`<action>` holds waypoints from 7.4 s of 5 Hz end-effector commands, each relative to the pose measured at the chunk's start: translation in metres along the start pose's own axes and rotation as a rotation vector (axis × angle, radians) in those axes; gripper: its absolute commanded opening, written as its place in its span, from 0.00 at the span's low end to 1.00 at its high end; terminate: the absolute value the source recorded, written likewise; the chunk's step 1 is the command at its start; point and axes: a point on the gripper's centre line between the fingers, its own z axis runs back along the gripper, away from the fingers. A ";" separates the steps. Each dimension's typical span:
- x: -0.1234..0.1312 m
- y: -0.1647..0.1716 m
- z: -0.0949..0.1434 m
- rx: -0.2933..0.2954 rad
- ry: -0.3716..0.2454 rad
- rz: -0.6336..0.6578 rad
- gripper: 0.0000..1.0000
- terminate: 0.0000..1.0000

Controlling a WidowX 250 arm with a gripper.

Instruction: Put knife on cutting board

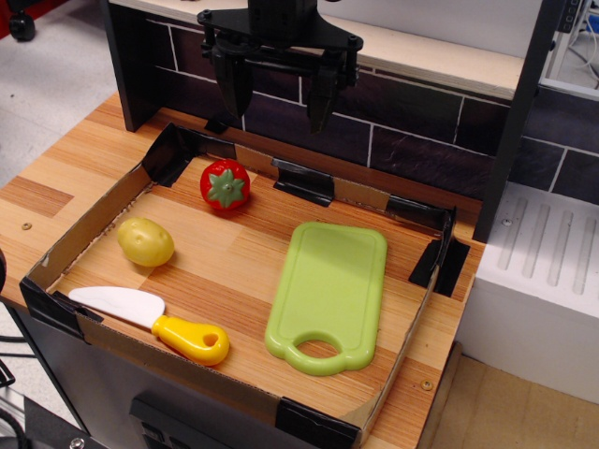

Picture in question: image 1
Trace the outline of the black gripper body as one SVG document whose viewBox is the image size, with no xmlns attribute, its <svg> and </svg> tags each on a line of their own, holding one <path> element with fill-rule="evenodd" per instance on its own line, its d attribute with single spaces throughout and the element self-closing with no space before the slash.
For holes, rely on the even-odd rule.
<svg viewBox="0 0 599 449">
<path fill-rule="evenodd" d="M 343 88 L 357 83 L 363 39 L 327 22 L 315 1 L 249 1 L 246 8 L 205 9 L 197 22 L 205 31 L 203 56 L 211 62 L 217 35 L 240 35 L 254 44 L 247 57 L 251 68 L 312 76 L 325 51 L 338 51 L 343 55 Z"/>
</svg>

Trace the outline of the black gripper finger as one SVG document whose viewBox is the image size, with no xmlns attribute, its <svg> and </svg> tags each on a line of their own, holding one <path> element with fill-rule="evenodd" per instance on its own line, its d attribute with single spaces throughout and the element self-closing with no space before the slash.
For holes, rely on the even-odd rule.
<svg viewBox="0 0 599 449">
<path fill-rule="evenodd" d="M 217 35 L 211 50 L 214 74 L 226 109 L 241 118 L 253 95 L 254 76 L 247 57 L 254 44 L 240 35 Z"/>
<path fill-rule="evenodd" d="M 325 51 L 311 76 L 307 114 L 312 134 L 318 134 L 325 129 L 338 93 L 344 87 L 342 56 L 338 51 Z"/>
</svg>

